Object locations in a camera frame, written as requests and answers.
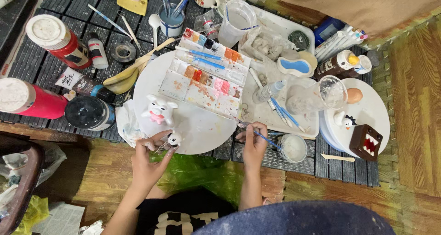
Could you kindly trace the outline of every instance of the brown box figurine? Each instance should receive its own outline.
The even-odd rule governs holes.
[[[358,125],[354,128],[349,149],[362,159],[376,161],[383,135],[370,125]]]

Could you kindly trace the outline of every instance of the pink paint bottle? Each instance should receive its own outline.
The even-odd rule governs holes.
[[[0,79],[0,112],[57,119],[68,100],[52,91],[16,78]]]

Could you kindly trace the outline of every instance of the egg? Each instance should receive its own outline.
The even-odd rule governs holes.
[[[348,104],[357,103],[363,98],[363,93],[357,88],[348,89]]]

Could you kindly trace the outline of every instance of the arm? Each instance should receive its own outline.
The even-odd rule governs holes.
[[[132,235],[135,233],[139,210],[136,208],[150,193],[152,187],[161,178],[168,162],[172,159],[177,147],[168,150],[161,162],[150,163],[148,147],[156,150],[155,145],[162,145],[162,137],[171,133],[162,131],[151,138],[138,140],[135,155],[132,156],[133,180],[123,200],[105,227],[102,235]]]
[[[245,177],[243,178],[242,191],[240,192],[239,211],[262,205],[262,186],[260,182],[260,165],[266,150],[266,140],[254,133],[256,129],[260,134],[268,137],[266,125],[254,122],[246,127],[246,131],[236,136],[240,142],[245,142],[243,149],[243,162],[245,164]]]

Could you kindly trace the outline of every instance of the watercolor palette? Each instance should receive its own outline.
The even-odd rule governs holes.
[[[193,55],[190,52],[185,52],[182,50],[177,50],[175,55],[176,58],[190,63],[191,65],[198,67],[210,74],[233,82],[242,87],[245,85],[248,68],[250,67],[251,62],[249,57],[225,47],[222,44],[217,43],[189,28],[185,29],[184,35],[179,42],[179,46],[221,57],[221,59],[212,59],[204,56]],[[204,60],[215,63],[220,67],[206,63]]]
[[[238,115],[242,92],[238,84],[192,66],[176,56],[159,88],[159,94],[229,119],[232,119],[231,115]]]

